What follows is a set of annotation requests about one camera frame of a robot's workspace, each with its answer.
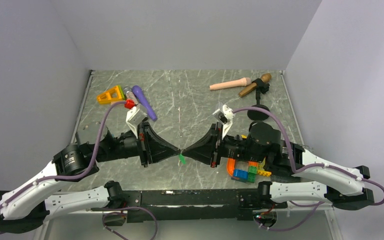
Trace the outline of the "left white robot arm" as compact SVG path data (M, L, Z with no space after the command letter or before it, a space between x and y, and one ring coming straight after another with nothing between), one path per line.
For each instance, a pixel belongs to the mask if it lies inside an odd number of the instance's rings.
M135 206L116 181L69 194L60 190L96 174L98 163L139 157L142 166L178 155L178 147L158 136L147 122L119 137L102 122L76 133L76 141L57 153L38 174L11 191L0 191L0 234L22 234L45 222L85 209L117 210Z

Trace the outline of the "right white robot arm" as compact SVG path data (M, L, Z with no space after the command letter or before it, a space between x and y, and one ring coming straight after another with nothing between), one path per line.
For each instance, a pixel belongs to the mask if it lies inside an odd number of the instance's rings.
M262 163L272 176L285 177L261 181L257 187L256 203L262 208L295 201L315 201L333 207L356 211L373 205L374 193L365 187L370 173L366 166L339 166L292 143L288 152L281 132L263 121L253 121L246 137L223 135L220 123L188 148L183 155L214 168L222 158Z

